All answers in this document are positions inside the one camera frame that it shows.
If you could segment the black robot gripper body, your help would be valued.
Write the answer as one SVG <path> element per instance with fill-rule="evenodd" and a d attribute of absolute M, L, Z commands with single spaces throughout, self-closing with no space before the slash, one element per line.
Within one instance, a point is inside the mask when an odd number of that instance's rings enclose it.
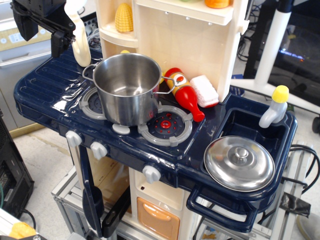
<path fill-rule="evenodd" d="M 65 5 L 65 0 L 13 0 L 10 3 L 12 10 L 30 12 L 32 21 L 49 32 L 72 34 L 76 27 L 65 12 Z"/>

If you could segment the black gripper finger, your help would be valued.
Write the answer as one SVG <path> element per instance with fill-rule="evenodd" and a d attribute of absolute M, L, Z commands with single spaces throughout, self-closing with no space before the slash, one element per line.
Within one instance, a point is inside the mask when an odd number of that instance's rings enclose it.
<path fill-rule="evenodd" d="M 32 39 L 38 32 L 38 25 L 31 19 L 31 13 L 27 10 L 13 8 L 13 18 L 20 32 L 20 35 L 25 41 Z"/>
<path fill-rule="evenodd" d="M 75 36 L 68 32 L 56 31 L 51 34 L 51 56 L 58 58 L 74 41 Z"/>

